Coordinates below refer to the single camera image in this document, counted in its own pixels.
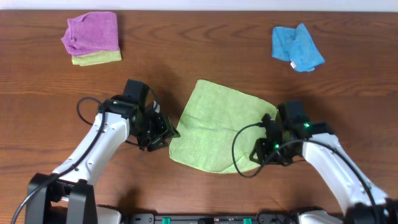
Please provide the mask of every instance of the wooden table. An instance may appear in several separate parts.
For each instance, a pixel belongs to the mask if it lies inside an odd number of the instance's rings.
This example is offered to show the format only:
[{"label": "wooden table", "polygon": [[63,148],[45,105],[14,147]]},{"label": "wooden table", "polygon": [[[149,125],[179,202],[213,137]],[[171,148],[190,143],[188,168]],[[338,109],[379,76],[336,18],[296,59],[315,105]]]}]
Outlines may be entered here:
[{"label": "wooden table", "polygon": [[[86,11],[0,11],[0,222],[11,219],[36,173],[49,174],[89,126],[83,96],[105,100],[128,78],[153,88],[174,125],[198,79],[278,104],[300,99],[325,120],[362,171],[398,198],[398,14],[118,11],[123,60],[74,66],[60,39]],[[298,73],[271,57],[275,26],[303,22],[326,60]],[[94,118],[95,105],[83,107]],[[257,213],[318,205],[341,212],[305,162],[253,179],[208,174],[123,144],[95,188],[127,212]]]}]

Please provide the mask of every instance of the blue towel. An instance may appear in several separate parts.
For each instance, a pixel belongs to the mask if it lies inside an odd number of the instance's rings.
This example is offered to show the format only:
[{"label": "blue towel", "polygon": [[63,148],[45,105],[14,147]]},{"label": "blue towel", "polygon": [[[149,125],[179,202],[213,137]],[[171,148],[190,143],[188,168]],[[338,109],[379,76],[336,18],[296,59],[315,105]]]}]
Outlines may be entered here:
[{"label": "blue towel", "polygon": [[325,63],[304,24],[296,29],[275,27],[272,31],[272,56],[291,62],[290,65],[298,72],[311,72],[315,66]]}]

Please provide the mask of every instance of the microfiber cloth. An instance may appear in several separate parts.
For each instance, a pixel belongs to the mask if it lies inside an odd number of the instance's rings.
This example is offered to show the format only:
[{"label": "microfiber cloth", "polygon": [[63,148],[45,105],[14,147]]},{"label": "microfiber cloth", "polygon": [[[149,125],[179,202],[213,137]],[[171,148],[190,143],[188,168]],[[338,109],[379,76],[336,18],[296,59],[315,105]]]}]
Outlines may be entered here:
[{"label": "microfiber cloth", "polygon": [[291,62],[298,72],[311,72],[315,66],[325,63],[304,24],[296,29],[275,27],[272,31],[272,56]]},{"label": "microfiber cloth", "polygon": [[122,56],[119,50],[100,51],[100,52],[82,55],[79,57],[72,57],[72,64],[87,66],[87,65],[97,65],[101,63],[115,62],[119,60],[122,60]]},{"label": "microfiber cloth", "polygon": [[101,50],[120,50],[118,21],[113,12],[89,12],[68,19],[68,26],[61,40],[74,57]]},{"label": "microfiber cloth", "polygon": [[[236,133],[249,124],[261,122],[266,113],[275,119],[277,109],[255,96],[199,80],[177,126],[181,137],[170,143],[170,158],[206,172],[236,172],[231,155]],[[265,129],[257,126],[239,135],[235,142],[239,170],[259,166],[249,160],[249,155],[256,140],[265,136]]]}]

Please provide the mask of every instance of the pink towel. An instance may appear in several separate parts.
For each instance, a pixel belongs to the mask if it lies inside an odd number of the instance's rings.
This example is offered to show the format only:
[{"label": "pink towel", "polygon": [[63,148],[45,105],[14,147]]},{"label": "pink towel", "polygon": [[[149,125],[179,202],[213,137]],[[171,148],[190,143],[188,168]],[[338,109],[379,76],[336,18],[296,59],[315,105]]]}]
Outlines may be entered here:
[{"label": "pink towel", "polygon": [[120,50],[118,21],[113,12],[89,12],[68,19],[68,25],[61,40],[74,57],[101,50]]}]

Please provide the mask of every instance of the yellow-green towel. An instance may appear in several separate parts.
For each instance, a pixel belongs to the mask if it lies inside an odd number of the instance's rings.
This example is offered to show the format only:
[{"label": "yellow-green towel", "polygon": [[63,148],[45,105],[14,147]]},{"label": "yellow-green towel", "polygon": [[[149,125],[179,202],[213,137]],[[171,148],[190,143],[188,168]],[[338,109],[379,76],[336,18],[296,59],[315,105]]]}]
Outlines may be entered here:
[{"label": "yellow-green towel", "polygon": [[[181,137],[170,143],[170,158],[206,172],[236,172],[231,155],[236,133],[246,125],[261,122],[266,113],[275,119],[277,109],[255,96],[199,80],[177,126]],[[256,140],[266,136],[265,131],[252,127],[237,138],[235,158],[241,171],[258,166],[249,155]]]},{"label": "yellow-green towel", "polygon": [[92,54],[86,54],[79,57],[72,57],[72,64],[87,66],[87,65],[97,65],[101,63],[115,62],[122,60],[122,55],[120,50],[115,51],[99,51]]}]

